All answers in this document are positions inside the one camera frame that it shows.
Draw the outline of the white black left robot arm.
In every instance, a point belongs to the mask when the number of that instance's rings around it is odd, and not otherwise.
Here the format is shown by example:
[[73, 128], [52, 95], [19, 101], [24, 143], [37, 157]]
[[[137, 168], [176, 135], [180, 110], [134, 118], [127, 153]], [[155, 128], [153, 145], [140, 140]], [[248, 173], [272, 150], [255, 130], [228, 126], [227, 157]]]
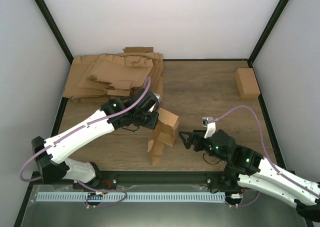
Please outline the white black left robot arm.
[[130, 125], [154, 130], [159, 118], [160, 95], [142, 89], [133, 96], [113, 98], [104, 103], [90, 117], [61, 134], [31, 142], [40, 178], [45, 184], [60, 180], [80, 181], [91, 189], [102, 183], [98, 166], [80, 162], [70, 155], [91, 141]]

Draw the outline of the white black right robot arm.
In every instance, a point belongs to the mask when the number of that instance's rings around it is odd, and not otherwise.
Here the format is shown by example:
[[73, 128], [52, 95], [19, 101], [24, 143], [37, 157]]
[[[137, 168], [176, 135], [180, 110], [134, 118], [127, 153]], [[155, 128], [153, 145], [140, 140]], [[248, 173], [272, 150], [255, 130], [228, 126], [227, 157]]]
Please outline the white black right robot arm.
[[223, 185], [229, 189], [244, 187], [283, 201], [305, 219], [320, 221], [320, 185], [303, 179], [269, 161], [259, 152], [238, 145], [222, 129], [211, 136], [203, 130], [180, 131], [186, 149], [204, 151], [226, 163]]

